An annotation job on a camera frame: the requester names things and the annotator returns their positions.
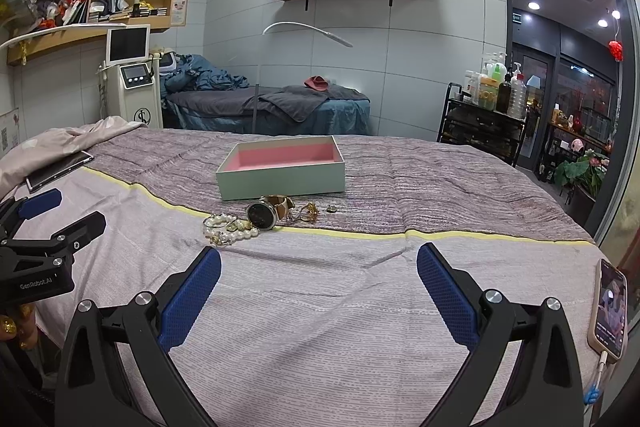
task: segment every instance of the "poster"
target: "poster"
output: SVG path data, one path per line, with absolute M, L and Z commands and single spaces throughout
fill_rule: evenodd
M 189 0 L 171 0 L 171 26 L 184 26 L 187 23 L 187 2 Z
M 18 145 L 18 110 L 14 109 L 0 115 L 0 158 Z

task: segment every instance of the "person's hand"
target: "person's hand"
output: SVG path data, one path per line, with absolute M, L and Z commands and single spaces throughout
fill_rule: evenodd
M 33 304 L 23 304 L 18 308 L 17 317 L 0 315 L 0 342 L 18 337 L 22 349 L 35 347 L 38 342 L 38 328 L 34 309 Z

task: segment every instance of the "open box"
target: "open box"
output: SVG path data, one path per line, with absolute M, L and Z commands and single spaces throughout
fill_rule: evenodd
M 344 160 L 333 136 L 245 142 L 236 144 L 216 178 L 224 201 L 344 192 Z

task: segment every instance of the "brown leather watch strap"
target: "brown leather watch strap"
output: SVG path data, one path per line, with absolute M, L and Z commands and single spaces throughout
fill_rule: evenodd
M 275 208 L 276 214 L 278 215 L 278 219 L 284 219 L 284 217 L 289 214 L 289 211 L 296 206 L 288 196 L 273 195 L 264 196 L 260 199 L 273 205 L 273 208 Z

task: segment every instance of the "smartphone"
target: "smartphone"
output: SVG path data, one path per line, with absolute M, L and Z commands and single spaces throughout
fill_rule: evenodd
M 626 347 L 626 278 L 611 263 L 601 259 L 596 267 L 596 287 L 587 341 L 613 362 Z
M 47 165 L 27 176 L 27 188 L 29 192 L 33 194 L 39 188 L 44 187 L 44 185 L 62 178 L 65 174 L 69 174 L 69 172 L 86 165 L 93 159 L 94 157 L 85 151 L 66 156 L 62 158 L 62 160 Z

